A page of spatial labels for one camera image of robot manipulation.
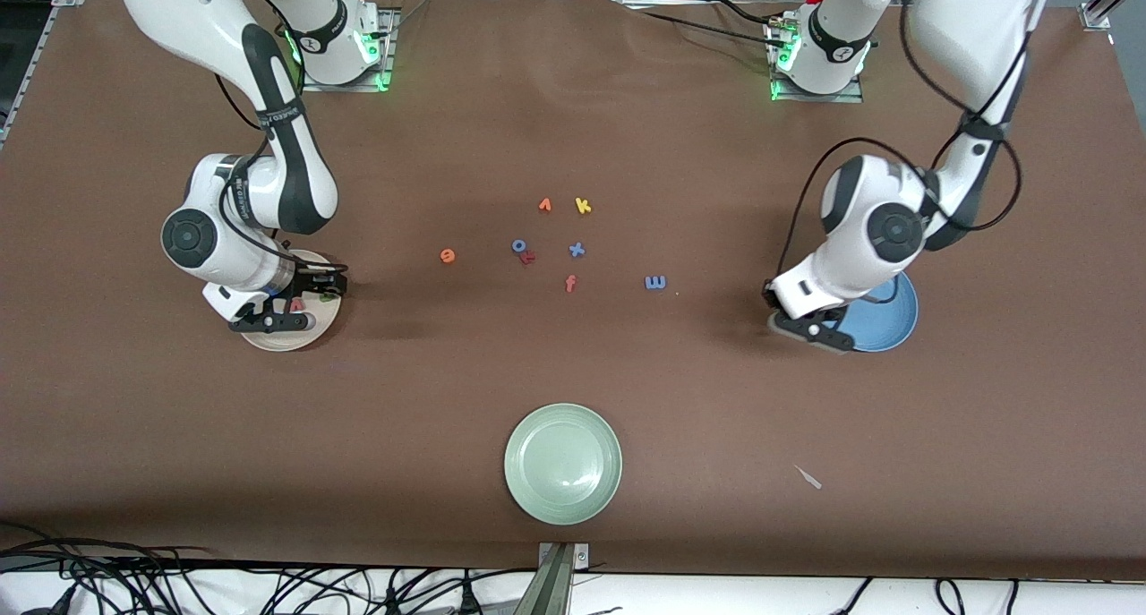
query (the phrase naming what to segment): brown table surface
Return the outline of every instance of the brown table surface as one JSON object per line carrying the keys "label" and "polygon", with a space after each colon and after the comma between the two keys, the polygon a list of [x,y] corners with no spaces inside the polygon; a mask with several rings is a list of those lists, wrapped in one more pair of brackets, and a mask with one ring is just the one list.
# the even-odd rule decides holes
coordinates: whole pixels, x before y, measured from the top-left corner
{"label": "brown table surface", "polygon": [[[823,105],[770,102],[753,44],[606,0],[433,0],[392,92],[306,96],[342,206],[295,243],[353,287],[328,338],[274,355],[158,239],[195,163],[258,135],[120,0],[63,10],[0,153],[0,514],[266,560],[525,566],[562,539],[610,570],[1141,577],[1146,151],[1073,11],[1033,44],[1022,199],[913,265],[910,341],[840,357],[766,330],[818,155],[868,134],[927,161],[957,121],[895,15],[864,104]],[[983,219],[1010,188],[1000,161]],[[625,455],[612,504],[568,528],[502,473],[555,402],[605,416]]]}

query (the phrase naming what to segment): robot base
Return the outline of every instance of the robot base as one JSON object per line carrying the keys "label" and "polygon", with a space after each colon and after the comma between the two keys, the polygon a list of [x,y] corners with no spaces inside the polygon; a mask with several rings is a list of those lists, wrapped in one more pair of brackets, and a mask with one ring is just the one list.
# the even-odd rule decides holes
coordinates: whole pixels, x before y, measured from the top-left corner
{"label": "robot base", "polygon": [[398,52],[398,25],[402,19],[401,8],[378,8],[366,2],[362,13],[361,53],[369,68],[348,84],[321,84],[306,77],[305,92],[380,93],[390,92],[390,80],[394,72],[394,55]]}
{"label": "robot base", "polygon": [[799,45],[798,11],[786,10],[780,18],[774,18],[763,25],[764,39],[780,40],[784,47],[768,48],[768,72],[771,80],[771,97],[774,101],[801,102],[863,102],[863,88],[859,76],[853,76],[838,93],[819,94],[806,92],[779,68],[782,60],[788,60]]}
{"label": "robot base", "polygon": [[[315,263],[330,263],[325,257],[317,255],[315,252],[291,249],[291,253],[301,257],[304,260],[315,261]],[[323,301],[319,293],[312,293],[309,290],[306,290],[301,294],[301,298],[303,306],[305,307],[303,314],[307,314],[308,316],[309,329],[278,330],[275,333],[241,333],[244,340],[256,347],[260,347],[262,350],[273,350],[273,353],[283,354],[286,350],[301,349],[301,347],[312,345],[312,342],[322,338],[322,334],[330,329],[338,316],[343,298],[335,297],[329,298],[328,301]]]}

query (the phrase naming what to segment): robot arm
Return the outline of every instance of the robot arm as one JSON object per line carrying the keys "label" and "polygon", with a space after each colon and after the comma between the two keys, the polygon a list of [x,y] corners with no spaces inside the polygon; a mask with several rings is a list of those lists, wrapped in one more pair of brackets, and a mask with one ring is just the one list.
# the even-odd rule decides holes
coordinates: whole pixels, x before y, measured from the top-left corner
{"label": "robot arm", "polygon": [[831,313],[890,281],[919,253],[966,235],[995,155],[1006,137],[1027,64],[1025,40],[1045,0],[918,0],[909,21],[921,47],[965,85],[964,117],[950,158],[921,171],[877,157],[849,159],[827,182],[821,220],[827,239],[767,285],[782,333],[850,349],[823,324]]}
{"label": "robot arm", "polygon": [[298,37],[312,80],[348,84],[379,61],[378,7],[364,0],[270,0]]}
{"label": "robot arm", "polygon": [[798,40],[776,68],[803,92],[839,93],[871,49],[871,33],[892,0],[823,0],[795,11]]}
{"label": "robot arm", "polygon": [[168,259],[207,281],[204,297],[237,325],[299,281],[298,260],[284,257],[264,228],[312,235],[335,215],[337,188],[274,36],[254,23],[242,0],[124,2],[149,39],[237,85],[274,151],[274,158],[202,159],[183,205],[162,232]]}

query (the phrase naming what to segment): black cable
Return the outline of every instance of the black cable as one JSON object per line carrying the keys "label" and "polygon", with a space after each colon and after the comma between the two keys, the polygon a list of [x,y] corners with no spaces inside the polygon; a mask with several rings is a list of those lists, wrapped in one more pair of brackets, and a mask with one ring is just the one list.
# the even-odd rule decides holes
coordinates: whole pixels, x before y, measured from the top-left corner
{"label": "black cable", "polygon": [[457,607],[458,615],[485,615],[485,610],[481,608],[481,602],[478,601],[478,597],[473,594],[473,582],[470,581],[470,569],[466,568],[462,578],[466,583],[462,584],[462,604]]}
{"label": "black cable", "polygon": [[[816,165],[813,167],[810,174],[808,174],[808,180],[806,180],[803,187],[800,190],[800,197],[796,199],[795,203],[795,211],[792,212],[792,222],[788,227],[787,236],[784,239],[784,249],[782,249],[780,251],[780,259],[776,267],[777,277],[780,276],[782,273],[784,273],[784,261],[787,259],[788,249],[792,246],[792,238],[795,235],[795,224],[799,222],[801,207],[803,207],[803,202],[808,196],[808,190],[810,190],[811,183],[814,182],[817,172],[819,172],[819,167],[824,165],[824,161],[827,161],[827,158],[830,158],[832,153],[835,153],[837,150],[841,149],[841,147],[851,145],[853,143],[856,142],[866,142],[869,143],[869,145],[879,147],[880,150],[885,150],[887,151],[887,153],[892,153],[893,157],[896,157],[901,163],[903,163],[904,166],[908,166],[910,171],[916,172],[916,175],[917,178],[919,178],[920,182],[925,182],[926,179],[924,178],[921,169],[917,167],[911,161],[911,159],[906,158],[905,155],[902,153],[902,151],[894,149],[894,147],[888,145],[888,143],[876,141],[876,139],[872,137],[859,137],[858,135],[856,137],[848,137],[845,139],[845,141],[837,142],[835,145],[832,145],[831,149],[827,149],[827,151],[825,151],[825,153],[823,153],[822,157],[819,157],[818,161],[816,161]],[[1022,195],[1022,163],[1019,161],[1019,153],[1018,151],[1015,151],[1014,145],[1011,145],[1011,142],[1003,141],[1000,142],[1000,145],[1003,145],[1003,150],[1006,150],[1006,153],[1008,155],[1008,157],[1011,157],[1012,165],[1014,165],[1015,180],[1014,180],[1014,190],[1012,190],[1011,194],[1011,199],[1008,199],[1006,206],[1003,206],[1003,211],[1000,211],[998,215],[995,215],[995,219],[989,220],[989,222],[987,223],[972,224],[971,227],[968,227],[968,224],[959,223],[957,222],[957,220],[951,219],[949,212],[944,211],[944,208],[940,206],[939,202],[935,202],[935,208],[939,212],[939,214],[941,214],[943,219],[947,220],[947,223],[956,228],[956,230],[983,231],[987,230],[987,228],[994,228],[995,224],[998,224],[999,222],[1002,222],[1002,220],[1005,220],[1006,215],[1011,214],[1011,211],[1012,208],[1014,208],[1015,203],[1019,203],[1019,196]],[[934,196],[929,190],[926,190],[926,195]]]}
{"label": "black cable", "polygon": [[190,570],[183,569],[182,560],[180,559],[179,553],[173,551],[172,557],[175,560],[175,568],[178,574],[183,577],[183,583],[187,584],[187,588],[191,591],[191,594],[195,596],[195,599],[197,599],[198,602],[203,606],[203,609],[207,612],[207,615],[217,615],[217,612],[214,612],[212,607],[206,602],[206,600],[203,599],[203,596],[199,593],[199,589],[195,586],[195,582],[191,581]]}
{"label": "black cable", "polygon": [[[19,554],[19,553],[36,553],[36,554],[44,555],[44,554],[48,553],[49,551],[36,551],[36,549],[44,547],[44,546],[53,546],[53,547],[56,547],[60,551],[60,557],[66,558],[70,561],[72,561],[73,563],[74,562],[79,562],[79,563],[86,563],[86,565],[95,565],[92,561],[91,558],[87,558],[86,555],[81,555],[81,554],[78,553],[79,546],[95,546],[95,547],[105,547],[105,549],[111,549],[111,550],[121,550],[121,551],[127,551],[127,552],[134,552],[134,553],[138,553],[138,554],[143,554],[144,558],[147,558],[147,560],[149,562],[151,562],[151,565],[154,565],[157,569],[163,570],[163,567],[159,565],[159,562],[157,560],[157,555],[155,553],[155,550],[157,550],[157,549],[148,549],[148,547],[138,546],[138,545],[134,545],[134,544],[127,544],[127,543],[123,543],[123,542],[109,542],[109,541],[104,541],[104,539],[94,539],[94,538],[87,538],[87,537],[50,537],[46,533],[42,533],[41,530],[37,530],[37,529],[31,528],[29,526],[23,526],[23,525],[19,525],[19,523],[13,523],[13,522],[9,522],[9,521],[0,521],[0,525],[8,526],[9,528],[16,528],[16,529],[25,530],[26,533],[31,533],[31,534],[34,534],[36,536],[40,537],[39,541],[29,542],[29,543],[25,543],[25,544],[18,544],[18,545],[11,546],[11,547],[5,550],[3,553],[0,553],[0,554],[3,554],[3,555],[13,555],[13,554]],[[157,608],[155,607],[155,605],[152,605],[151,601],[150,601],[150,599],[147,597],[148,589],[143,588],[142,584],[140,586],[132,585],[131,582],[128,581],[128,578],[126,577],[126,575],[123,575],[121,573],[119,573],[118,570],[116,570],[115,568],[112,568],[112,567],[110,567],[108,565],[97,566],[97,567],[101,570],[104,570],[104,573],[111,574],[120,584],[124,585],[124,588],[127,589],[128,593],[132,596],[132,606],[133,607],[142,608],[143,610],[147,610],[148,613],[155,613],[157,610]],[[174,591],[173,591],[173,589],[171,586],[171,582],[168,582],[168,579],[164,578],[164,583],[167,586],[168,594],[174,596]],[[94,584],[93,584],[92,588],[89,588],[87,585],[80,583],[80,586],[84,588],[86,591],[89,591],[89,592],[94,591]],[[173,602],[168,601],[167,598],[166,598],[166,596],[163,594],[162,590],[157,591],[157,594],[159,596],[159,600],[160,600],[160,602],[163,602],[163,605],[164,605],[164,607],[165,607],[165,609],[167,612],[173,613],[174,615],[181,615],[181,612],[179,610],[178,604],[173,604]]]}
{"label": "black cable", "polygon": [[[41,551],[34,551],[34,550],[33,551],[29,551],[29,550],[21,550],[21,551],[13,552],[10,549],[9,550],[5,550],[5,551],[0,551],[0,558],[11,558],[11,557],[25,557],[25,558],[26,557],[33,557],[33,558],[44,558],[44,559],[68,560],[68,561],[72,561],[73,565],[80,565],[80,566],[83,566],[87,571],[91,571],[91,569],[94,568],[95,570],[99,570],[100,573],[102,573],[103,575],[105,575],[108,578],[115,579],[117,583],[119,583],[120,585],[123,585],[124,589],[127,590],[128,596],[131,596],[131,598],[132,598],[132,606],[134,607],[135,610],[143,610],[143,612],[147,612],[149,615],[156,615],[158,613],[158,610],[159,610],[159,609],[157,609],[155,607],[155,605],[151,604],[150,599],[146,594],[140,594],[139,589],[136,586],[134,586],[127,579],[127,577],[124,576],[123,573],[119,573],[118,570],[115,569],[115,567],[112,567],[112,566],[110,566],[108,563],[99,562],[99,561],[95,561],[94,559],[91,559],[91,558],[83,558],[83,557],[76,557],[76,555],[70,554],[70,553],[62,553],[62,552],[58,552],[58,551],[45,551],[45,550],[41,550]],[[104,602],[108,606],[110,606],[111,610],[113,610],[115,613],[117,613],[117,614],[123,614],[124,613],[124,610],[121,608],[119,608],[118,606],[116,606],[115,602],[111,602],[111,600],[109,598],[107,598],[107,596],[104,596],[103,592],[97,589],[97,586],[95,586],[95,584],[94,584],[95,577],[94,576],[92,576],[92,575],[89,575],[87,573],[85,573],[83,575],[76,575],[74,574],[74,566],[72,567],[71,571],[73,573],[73,575],[72,575],[71,578],[74,582],[77,582],[77,584],[79,584],[79,586],[83,588],[83,590],[92,593],[93,596],[96,597],[96,599],[99,599],[102,602]],[[86,583],[83,582],[83,578],[87,578],[92,583],[91,584],[86,584]]]}
{"label": "black cable", "polygon": [[417,576],[415,576],[413,579],[410,579],[410,581],[406,582],[405,584],[402,584],[402,586],[398,589],[398,599],[399,599],[399,601],[406,600],[407,597],[410,594],[410,591],[414,590],[414,586],[416,586],[418,583],[421,583],[422,579],[425,579],[431,574],[437,573],[437,571],[438,571],[437,568],[427,568],[427,569],[423,570],[422,573],[419,573]]}
{"label": "black cable", "polygon": [[[58,561],[58,563],[60,563],[60,578],[61,579],[68,578],[64,574],[64,562],[62,561],[62,559],[61,561]],[[91,584],[86,584],[84,583],[84,577],[81,575],[72,573],[71,579],[74,581],[76,584],[79,585],[83,590],[95,597],[95,604],[100,610],[100,615],[104,614],[104,606],[109,606],[112,612],[119,613],[119,607],[117,607],[115,602],[111,602],[111,600],[103,594],[103,591],[97,589],[94,578],[89,579]]]}
{"label": "black cable", "polygon": [[374,585],[370,584],[369,573],[362,573],[362,579],[366,582],[366,609],[362,610],[362,615],[367,615],[370,612],[370,606],[372,606]]}
{"label": "black cable", "polygon": [[924,81],[924,84],[927,85],[932,92],[937,93],[943,101],[948,101],[950,104],[961,109],[963,112],[970,113],[971,118],[982,117],[983,112],[987,112],[987,109],[994,104],[995,100],[999,96],[999,93],[1003,93],[1003,88],[1005,88],[1006,84],[1011,81],[1011,76],[1013,76],[1014,70],[1019,68],[1019,62],[1027,53],[1027,47],[1030,44],[1030,36],[1033,31],[1027,31],[1027,36],[1023,36],[1022,44],[1019,45],[1019,52],[1015,53],[1014,60],[1011,61],[1011,65],[1007,69],[1007,72],[1004,73],[1003,80],[999,80],[998,86],[995,87],[995,92],[991,93],[991,96],[987,98],[981,109],[976,111],[966,105],[965,102],[959,101],[958,97],[947,92],[945,88],[942,88],[942,86],[937,84],[934,78],[929,77],[928,73],[925,72],[924,68],[920,68],[919,61],[917,61],[915,53],[911,50],[911,45],[908,42],[908,5],[910,2],[911,0],[903,0],[903,6],[900,8],[900,44],[903,47],[903,54],[908,60],[908,64],[910,64],[913,72],[919,76],[919,79]]}
{"label": "black cable", "polygon": [[[286,574],[286,569],[284,569],[284,568],[262,570],[262,569],[245,568],[245,567],[242,567],[242,566],[236,565],[236,563],[227,562],[226,560],[217,560],[217,561],[220,562],[220,563],[223,563],[225,566],[227,566],[227,567],[229,567],[231,569],[238,570],[241,573],[246,573],[246,574],[250,574],[250,575],[278,575],[280,576],[280,581],[281,581],[281,578],[283,576],[291,576],[291,575]],[[339,567],[335,567],[335,566],[325,566],[325,565],[307,565],[307,566],[311,566],[311,568],[307,568],[307,569],[315,569],[315,568],[313,568],[313,566],[320,566],[322,569],[325,569],[325,570],[332,570],[332,569],[336,569],[336,568],[340,568],[340,566]],[[340,589],[338,586],[330,586],[329,584],[324,584],[324,583],[322,583],[322,582],[320,582],[317,579],[312,579],[309,577],[301,577],[301,576],[298,576],[298,575],[295,575],[293,577],[298,578],[298,581],[300,583],[303,583],[303,584],[309,584],[309,585],[319,586],[319,588],[330,588],[331,592],[336,592],[336,593],[340,593],[340,594],[346,594],[346,596],[350,596],[350,597],[355,597],[358,599],[361,599],[361,600],[368,602],[371,606],[378,606],[378,605],[384,605],[385,604],[385,602],[374,601],[370,598],[363,598],[361,594],[359,594],[355,591]]]}
{"label": "black cable", "polygon": [[219,73],[215,73],[215,81],[217,84],[219,84],[219,89],[220,92],[222,92],[222,96],[226,97],[228,104],[230,104],[230,109],[234,109],[235,113],[237,113],[240,118],[243,118],[243,121],[246,123],[246,126],[249,126],[249,128],[251,129],[262,131],[260,126],[254,125],[254,123],[252,123],[250,118],[246,118],[246,113],[244,113],[242,109],[238,109],[238,105],[235,104],[235,98],[230,96],[229,92],[227,92],[227,86],[223,84],[222,77],[219,76]]}
{"label": "black cable", "polygon": [[761,39],[761,37],[738,33],[736,31],[728,31],[728,29],[709,26],[708,24],[691,23],[688,19],[673,18],[673,16],[670,15],[660,15],[660,13],[649,13],[647,10],[642,10],[642,13],[644,13],[644,15],[650,16],[650,18],[665,19],[667,23],[684,24],[685,26],[701,29],[701,31],[712,31],[714,33],[721,33],[724,36],[733,37],[733,39],[759,41],[759,44],[768,45],[769,47],[784,47],[784,44],[782,44],[782,41],[778,39]]}
{"label": "black cable", "polygon": [[295,613],[296,614],[303,613],[303,610],[305,610],[307,606],[311,606],[312,604],[319,602],[322,599],[324,599],[323,596],[325,596],[325,597],[340,597],[340,598],[345,599],[346,600],[346,610],[348,613],[350,608],[351,608],[350,607],[350,602],[351,602],[350,598],[347,598],[345,594],[340,594],[340,593],[330,594],[330,596],[327,596],[327,593],[328,592],[332,592],[332,590],[335,588],[335,584],[345,582],[346,579],[350,579],[351,577],[353,577],[354,575],[358,575],[360,573],[366,573],[366,569],[364,568],[356,568],[356,569],[347,573],[346,575],[343,575],[342,577],[339,577],[339,578],[330,582],[330,584],[328,584],[327,586],[324,586],[322,590],[320,590],[320,591],[315,592],[313,596],[311,596],[311,599],[308,599],[308,600],[299,604],[295,608]]}
{"label": "black cable", "polygon": [[935,166],[939,165],[939,159],[943,157],[944,151],[947,151],[949,147],[951,147],[952,143],[955,143],[957,139],[960,137],[960,135],[963,135],[963,129],[955,129],[955,133],[951,133],[951,135],[947,137],[947,141],[943,142],[943,145],[940,147],[939,151],[936,151],[934,158],[932,159],[931,169],[934,169]]}
{"label": "black cable", "polygon": [[[152,576],[147,570],[128,575],[128,577],[135,579],[135,585],[140,589],[140,593],[146,596],[154,590],[155,593],[159,597],[159,601],[163,602],[163,607],[165,610],[174,615],[182,615],[183,609],[179,606],[179,600],[175,599],[174,591],[171,588],[171,581],[167,579],[166,575],[163,575],[164,577],[163,581],[167,585],[167,592],[170,592],[172,596],[171,600],[167,599],[167,596],[163,594],[163,589],[162,586],[159,586],[158,578],[156,576]],[[143,579],[149,579],[147,585],[143,584]]]}
{"label": "black cable", "polygon": [[[507,568],[504,570],[492,570],[490,573],[486,573],[484,575],[478,575],[476,577],[472,577],[472,578],[469,579],[469,582],[472,583],[472,582],[477,582],[479,579],[484,579],[484,578],[487,578],[487,577],[496,577],[499,575],[508,575],[510,573],[535,573],[536,570],[537,570],[536,568]],[[419,592],[417,594],[409,596],[409,598],[407,598],[407,601],[413,601],[415,599],[421,599],[421,598],[425,597],[426,594],[430,594],[431,592],[437,591],[438,589],[445,588],[445,586],[447,586],[447,584],[453,584],[453,585],[447,586],[447,589],[445,591],[439,592],[438,594],[435,594],[433,598],[426,599],[421,605],[418,605],[417,608],[415,608],[414,610],[410,610],[406,615],[413,615],[413,613],[416,613],[417,609],[421,609],[426,604],[433,601],[434,599],[438,599],[439,597],[448,593],[449,591],[460,588],[463,583],[466,583],[466,581],[463,579],[462,577],[452,577],[452,578],[442,581],[442,582],[440,582],[440,583],[438,583],[438,584],[435,584],[433,586],[430,586],[429,589],[426,589],[426,590],[424,590],[424,591],[422,591],[422,592]]]}
{"label": "black cable", "polygon": [[872,579],[874,579],[874,578],[876,577],[866,577],[863,581],[863,583],[859,584],[859,588],[856,589],[856,592],[851,593],[851,599],[848,600],[848,605],[845,606],[843,608],[837,610],[834,615],[850,615],[851,609],[855,608],[856,607],[856,602],[859,601],[859,597],[863,596],[863,591],[868,590],[868,586],[871,584]]}
{"label": "black cable", "polygon": [[862,300],[871,305],[890,305],[892,301],[895,301],[895,298],[900,297],[900,275],[892,277],[892,294],[886,300],[869,300],[869,298],[862,298]]}
{"label": "black cable", "polygon": [[48,566],[60,566],[58,561],[37,561],[36,563],[26,563],[24,566],[15,566],[13,568],[0,569],[0,575],[3,573],[19,573],[22,570],[36,570],[38,568],[46,568]]}
{"label": "black cable", "polygon": [[811,174],[808,174],[808,180],[806,180],[803,187],[800,190],[800,197],[796,199],[795,203],[795,211],[792,212],[792,223],[788,227],[787,238],[784,241],[784,249],[782,249],[780,251],[780,260],[779,263],[776,266],[777,277],[780,276],[782,273],[784,273],[784,261],[787,257],[788,249],[792,246],[792,236],[795,235],[795,224],[796,222],[799,222],[800,219],[800,208],[803,207],[803,199],[807,198],[808,190],[810,190],[811,183],[816,179],[817,172],[819,172],[819,167],[824,165],[824,161],[827,161],[827,158],[830,158],[832,153],[835,153],[837,150],[841,149],[841,147],[854,145],[854,143],[856,142],[866,142],[869,143],[869,145],[879,147],[880,150],[885,150],[887,151],[887,153],[893,155],[893,157],[900,159],[900,161],[903,163],[904,166],[908,166],[910,167],[910,169],[916,172],[916,174],[919,175],[919,180],[924,179],[924,174],[923,172],[919,171],[919,167],[915,166],[909,158],[904,157],[902,151],[894,149],[894,147],[888,145],[888,143],[876,141],[876,139],[872,137],[863,137],[862,135],[856,135],[856,137],[848,137],[845,139],[845,141],[837,142],[835,145],[832,145],[831,149],[824,151],[822,157],[819,157],[818,161],[816,161],[816,166],[814,166],[811,169]]}
{"label": "black cable", "polygon": [[732,13],[736,13],[737,15],[739,15],[740,18],[745,18],[745,19],[749,21],[749,23],[758,23],[758,24],[767,24],[768,23],[768,18],[761,18],[761,16],[759,16],[759,15],[753,15],[752,13],[748,13],[747,10],[743,10],[743,8],[740,8],[740,6],[738,3],[732,2],[732,0],[705,0],[705,2],[721,2],[724,6],[731,8]]}
{"label": "black cable", "polygon": [[[261,145],[259,145],[259,149],[254,150],[254,153],[251,153],[250,157],[246,159],[246,161],[243,163],[243,165],[235,166],[235,169],[237,171],[246,169],[248,166],[252,165],[252,163],[257,161],[257,159],[261,157],[262,150],[266,150],[266,147],[267,147],[267,137],[262,137],[262,143]],[[251,239],[250,236],[246,236],[245,231],[240,230],[237,224],[235,224],[235,222],[230,220],[229,214],[227,214],[227,195],[229,194],[230,190],[233,190],[233,188],[234,188],[234,182],[226,182],[223,183],[222,190],[219,191],[219,215],[222,216],[222,220],[227,224],[227,228],[230,228],[230,230],[233,230],[235,235],[241,236],[241,238],[246,241],[248,244],[254,245],[254,247],[259,249],[259,251],[269,252],[272,253],[272,255],[282,257],[282,259],[284,260],[293,261],[295,265],[298,265],[298,267],[301,268],[319,269],[319,271],[323,273],[347,271],[347,269],[350,268],[347,267],[347,265],[339,265],[339,263],[324,265],[321,263],[321,261],[304,260],[299,255],[292,255],[292,253],[290,252],[275,251],[275,249],[269,249],[266,247],[266,245],[262,245],[260,241]]]}
{"label": "black cable", "polygon": [[[304,570],[303,573],[299,574],[299,576],[304,576],[307,573],[311,573],[309,578],[314,579],[319,575],[325,573],[325,570],[322,569]],[[286,599],[292,592],[303,588],[303,582],[298,581],[297,576],[290,575],[288,573],[283,573],[283,576],[288,577],[286,584],[276,588],[275,592],[270,593],[270,598],[267,599],[267,602],[262,606],[262,609],[259,612],[259,615],[273,615],[275,612],[275,607],[277,607],[278,604],[282,604],[283,599]]]}
{"label": "black cable", "polygon": [[1012,615],[1014,600],[1019,598],[1019,579],[1011,579],[1011,597],[1006,600],[1006,615]]}
{"label": "black cable", "polygon": [[286,36],[289,36],[290,38],[291,48],[293,48],[295,52],[297,52],[298,85],[295,85],[295,96],[303,96],[303,86],[306,84],[306,53],[304,52],[303,47],[298,47],[298,37],[299,37],[298,31],[295,31],[295,27],[290,25],[290,21],[286,19],[286,16],[283,15],[282,10],[278,10],[278,7],[275,6],[275,2],[270,2],[270,0],[262,0],[262,2],[267,2],[267,6],[270,7],[270,10],[274,10],[275,16],[277,16],[277,18],[283,23],[283,29],[286,30]]}
{"label": "black cable", "polygon": [[[948,606],[947,599],[943,598],[943,584],[949,584],[951,590],[955,591],[955,601],[958,605],[959,612],[951,610]],[[939,600],[939,605],[947,610],[947,615],[967,615],[966,608],[963,607],[963,593],[959,592],[959,586],[955,585],[952,579],[935,579],[935,599]]]}

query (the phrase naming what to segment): mounting plate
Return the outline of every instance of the mounting plate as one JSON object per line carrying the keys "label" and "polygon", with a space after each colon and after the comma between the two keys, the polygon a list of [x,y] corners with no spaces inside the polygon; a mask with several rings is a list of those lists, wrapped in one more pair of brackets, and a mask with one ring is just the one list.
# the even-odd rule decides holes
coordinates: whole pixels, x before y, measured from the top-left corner
{"label": "mounting plate", "polygon": [[818,93],[807,93],[804,89],[799,88],[792,78],[782,72],[778,68],[780,56],[784,53],[793,53],[792,49],[794,45],[799,44],[799,36],[796,36],[795,19],[796,13],[794,10],[785,11],[782,18],[774,18],[769,21],[769,24],[763,25],[764,38],[780,40],[786,44],[786,47],[769,47],[768,48],[768,72],[771,80],[771,94],[774,101],[799,101],[799,102],[848,102],[848,104],[858,104],[863,102],[863,88],[859,85],[859,76],[853,76],[851,80],[848,82],[846,88],[840,89],[838,93],[830,93],[827,96]]}
{"label": "mounting plate", "polygon": [[1078,5],[1078,18],[1082,19],[1083,29],[1086,29],[1086,31],[1106,31],[1110,27],[1109,18],[1101,18],[1097,22],[1091,19],[1090,15],[1086,15],[1086,7],[1089,7],[1086,3]]}
{"label": "mounting plate", "polygon": [[[537,566],[544,563],[545,555],[549,554],[549,550],[555,545],[557,544],[541,544],[537,546]],[[589,569],[589,544],[573,544],[573,569]]]}

